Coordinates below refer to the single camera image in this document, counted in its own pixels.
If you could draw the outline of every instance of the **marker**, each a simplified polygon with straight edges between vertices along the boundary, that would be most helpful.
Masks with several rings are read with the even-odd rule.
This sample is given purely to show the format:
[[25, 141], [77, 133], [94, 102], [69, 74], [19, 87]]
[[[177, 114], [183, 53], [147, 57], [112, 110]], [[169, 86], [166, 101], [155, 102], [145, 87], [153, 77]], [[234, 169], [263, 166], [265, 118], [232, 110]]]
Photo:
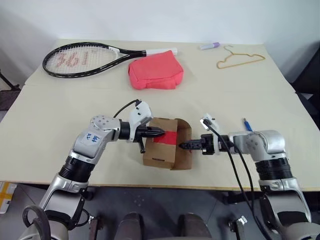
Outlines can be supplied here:
[[219, 42], [214, 42], [214, 43], [210, 43], [207, 45], [202, 45], [200, 46], [200, 50], [205, 50], [205, 49], [214, 49], [220, 46]]
[[244, 123], [244, 125], [245, 125], [245, 129], [246, 129], [247, 131], [252, 132], [252, 128], [251, 128], [249, 122], [247, 122], [247, 120], [246, 120], [245, 118], [243, 119], [243, 123]]

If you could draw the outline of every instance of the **racket strings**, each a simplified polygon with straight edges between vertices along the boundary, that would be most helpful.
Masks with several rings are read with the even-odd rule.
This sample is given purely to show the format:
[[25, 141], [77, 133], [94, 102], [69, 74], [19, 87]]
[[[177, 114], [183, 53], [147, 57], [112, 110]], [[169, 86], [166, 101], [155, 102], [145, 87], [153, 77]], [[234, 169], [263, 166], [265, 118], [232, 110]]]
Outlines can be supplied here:
[[46, 68], [57, 74], [74, 74], [91, 71], [125, 56], [114, 49], [99, 46], [74, 46], [53, 54]]

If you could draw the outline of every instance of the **pink pouch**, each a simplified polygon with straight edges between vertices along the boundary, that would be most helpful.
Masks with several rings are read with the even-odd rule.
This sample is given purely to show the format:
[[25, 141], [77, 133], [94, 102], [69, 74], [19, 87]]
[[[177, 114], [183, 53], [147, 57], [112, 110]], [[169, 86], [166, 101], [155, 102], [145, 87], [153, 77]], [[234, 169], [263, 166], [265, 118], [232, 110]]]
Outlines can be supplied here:
[[129, 65], [129, 78], [135, 89], [175, 89], [184, 70], [172, 51], [146, 56]]

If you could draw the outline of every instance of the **table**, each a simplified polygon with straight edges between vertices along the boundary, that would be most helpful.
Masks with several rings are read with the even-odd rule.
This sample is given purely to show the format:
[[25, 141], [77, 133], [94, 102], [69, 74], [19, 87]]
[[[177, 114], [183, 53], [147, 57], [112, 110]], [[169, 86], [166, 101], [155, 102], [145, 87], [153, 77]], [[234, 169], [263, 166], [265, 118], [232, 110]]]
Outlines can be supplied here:
[[[60, 40], [58, 45], [67, 42]], [[278, 130], [285, 137], [292, 173], [301, 188], [320, 190], [320, 132], [262, 45], [234, 48], [262, 54], [266, 60], [217, 69], [216, 60], [228, 55], [223, 48], [200, 51], [196, 43], [110, 42], [128, 49], [178, 47], [177, 58], [185, 69], [183, 82], [175, 90], [132, 89], [128, 62], [79, 79], [54, 78], [39, 68], [0, 123], [0, 181], [50, 183], [92, 116], [113, 116], [124, 104], [140, 98], [155, 117], [188, 121], [192, 138], [205, 133], [199, 122], [204, 113], [217, 119], [222, 134], [244, 131], [243, 117], [254, 130]], [[196, 61], [199, 56], [205, 60], [203, 64]], [[119, 117], [127, 120], [129, 112]], [[144, 166], [137, 143], [119, 140], [107, 144], [89, 181], [95, 186], [239, 190], [226, 154], [204, 156], [197, 151], [192, 157], [191, 170]], [[235, 155], [234, 160], [243, 186], [249, 189], [240, 158]], [[258, 189], [255, 165], [248, 155], [245, 161]]]

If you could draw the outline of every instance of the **blue pen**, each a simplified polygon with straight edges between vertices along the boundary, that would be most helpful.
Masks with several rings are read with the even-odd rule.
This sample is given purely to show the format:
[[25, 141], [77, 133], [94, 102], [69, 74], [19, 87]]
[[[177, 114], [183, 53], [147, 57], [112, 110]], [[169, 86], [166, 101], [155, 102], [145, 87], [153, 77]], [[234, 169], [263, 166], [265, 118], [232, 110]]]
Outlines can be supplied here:
[[247, 120], [245, 118], [243, 119], [243, 123], [245, 125], [246, 130], [252, 132], [252, 128], [251, 128], [249, 122], [247, 122]]

